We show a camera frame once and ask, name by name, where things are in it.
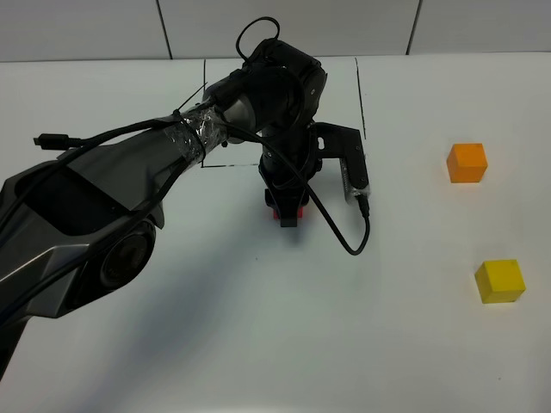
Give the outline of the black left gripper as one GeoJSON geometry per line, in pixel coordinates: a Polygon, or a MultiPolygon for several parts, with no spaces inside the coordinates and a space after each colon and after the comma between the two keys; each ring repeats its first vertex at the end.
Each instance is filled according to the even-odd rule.
{"type": "Polygon", "coordinates": [[[280,211],[281,227],[296,227],[300,219],[297,212],[305,207],[314,194],[313,203],[321,207],[319,197],[306,189],[302,181],[310,180],[321,168],[316,158],[318,148],[314,121],[284,132],[268,126],[261,130],[261,137],[269,144],[263,145],[259,171],[266,189],[264,200],[274,213],[280,211]]]}

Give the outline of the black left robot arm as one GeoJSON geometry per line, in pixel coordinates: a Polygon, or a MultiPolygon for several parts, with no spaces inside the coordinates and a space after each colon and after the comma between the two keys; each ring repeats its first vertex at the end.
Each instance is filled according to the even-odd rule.
{"type": "Polygon", "coordinates": [[[63,317],[137,277],[164,226],[164,197],[233,141],[229,127],[291,132],[315,114],[325,80],[317,59],[267,39],[189,110],[90,139],[40,135],[58,157],[1,190],[2,366],[31,317],[63,317]]]}

